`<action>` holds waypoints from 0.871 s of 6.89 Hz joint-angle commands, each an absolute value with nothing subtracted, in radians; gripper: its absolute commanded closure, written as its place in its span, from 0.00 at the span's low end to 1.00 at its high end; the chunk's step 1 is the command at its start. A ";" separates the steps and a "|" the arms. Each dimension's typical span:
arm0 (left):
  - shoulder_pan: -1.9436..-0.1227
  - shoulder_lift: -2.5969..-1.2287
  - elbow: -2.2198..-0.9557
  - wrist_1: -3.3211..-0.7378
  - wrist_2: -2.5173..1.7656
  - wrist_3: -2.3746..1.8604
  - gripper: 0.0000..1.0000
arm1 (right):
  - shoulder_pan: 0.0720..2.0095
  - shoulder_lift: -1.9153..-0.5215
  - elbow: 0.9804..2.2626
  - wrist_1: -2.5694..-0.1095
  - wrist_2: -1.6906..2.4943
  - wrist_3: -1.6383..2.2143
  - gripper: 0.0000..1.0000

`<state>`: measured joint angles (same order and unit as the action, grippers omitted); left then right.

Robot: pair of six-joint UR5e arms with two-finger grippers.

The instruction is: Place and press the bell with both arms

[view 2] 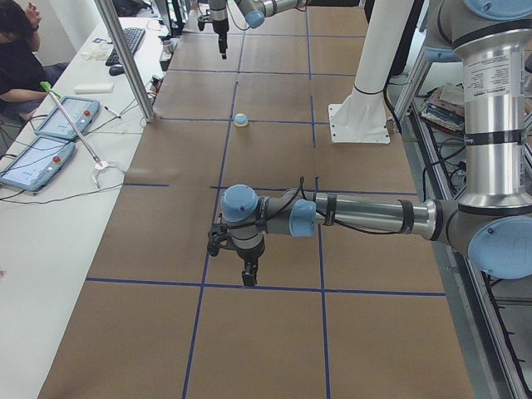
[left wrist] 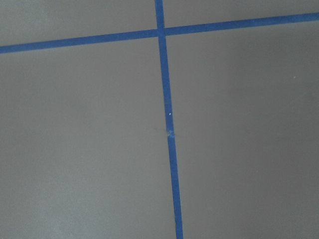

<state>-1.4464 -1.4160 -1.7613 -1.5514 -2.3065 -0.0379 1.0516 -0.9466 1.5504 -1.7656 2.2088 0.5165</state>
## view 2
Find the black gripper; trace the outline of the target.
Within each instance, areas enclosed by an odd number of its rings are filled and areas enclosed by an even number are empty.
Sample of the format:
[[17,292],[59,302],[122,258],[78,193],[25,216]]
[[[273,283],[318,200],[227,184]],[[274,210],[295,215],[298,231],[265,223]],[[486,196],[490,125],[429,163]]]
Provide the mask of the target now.
[[222,20],[213,20],[212,21],[214,32],[219,35],[218,38],[218,47],[219,47],[219,54],[223,60],[227,59],[227,49],[228,49],[228,43],[227,43],[227,19]]
[[255,287],[257,284],[257,264],[265,250],[265,242],[262,239],[250,249],[237,248],[238,256],[245,262],[242,271],[242,280],[245,287]]

